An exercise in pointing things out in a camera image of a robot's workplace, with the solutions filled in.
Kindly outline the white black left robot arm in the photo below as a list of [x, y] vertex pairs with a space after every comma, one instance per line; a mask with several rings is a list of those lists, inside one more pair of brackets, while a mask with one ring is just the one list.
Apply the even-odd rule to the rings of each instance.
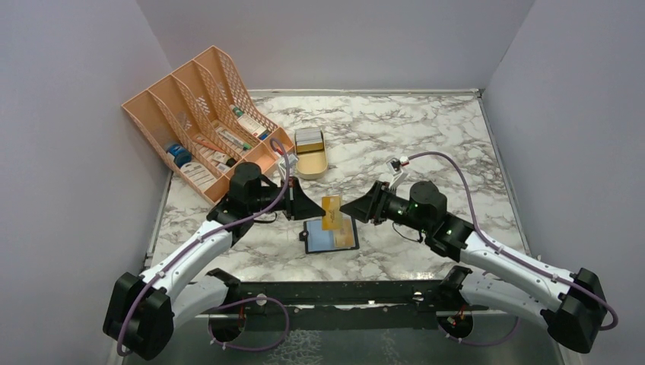
[[126, 272], [115, 282], [103, 332], [116, 341], [118, 355], [151, 360], [191, 316], [213, 307], [224, 313], [235, 309], [239, 292], [219, 277], [195, 285], [190, 281], [234, 247], [258, 216], [270, 212], [281, 212], [292, 221], [326, 213], [305, 194], [297, 177], [284, 173], [276, 185], [256, 163], [239, 163], [227, 193], [187, 242], [148, 270]]

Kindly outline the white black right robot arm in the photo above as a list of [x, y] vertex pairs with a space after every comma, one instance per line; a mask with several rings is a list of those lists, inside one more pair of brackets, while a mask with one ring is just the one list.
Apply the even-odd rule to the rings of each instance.
[[599, 276], [539, 262], [476, 231], [447, 210], [447, 198], [430, 181], [415, 183], [407, 199], [377, 181], [342, 213], [362, 223], [392, 221], [424, 234], [431, 251], [498, 277], [464, 274], [439, 289], [448, 309], [464, 303], [502, 310], [545, 328], [558, 344], [588, 354], [608, 313]]

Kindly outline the black leather card holder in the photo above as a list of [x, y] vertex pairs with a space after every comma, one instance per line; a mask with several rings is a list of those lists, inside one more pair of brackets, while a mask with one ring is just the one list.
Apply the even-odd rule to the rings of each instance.
[[303, 243], [305, 253], [318, 254], [324, 252], [358, 250], [360, 248], [360, 243], [358, 239], [355, 220], [354, 218], [345, 219], [351, 219], [354, 225], [355, 247], [350, 249], [335, 249], [333, 244], [333, 231], [323, 230], [321, 228], [321, 220], [315, 219], [311, 221], [305, 221], [303, 223], [302, 231], [299, 232], [299, 241]]

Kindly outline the yellow credit card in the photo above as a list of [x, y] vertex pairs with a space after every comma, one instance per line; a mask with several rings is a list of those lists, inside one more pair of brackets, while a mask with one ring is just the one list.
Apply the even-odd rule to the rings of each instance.
[[321, 219], [321, 228], [331, 231], [342, 229], [343, 217], [340, 211], [342, 197], [340, 195], [323, 196], [321, 203], [325, 211], [325, 215]]
[[344, 219], [342, 226], [337, 230], [333, 230], [333, 244], [335, 249], [355, 247], [354, 225], [351, 219]]

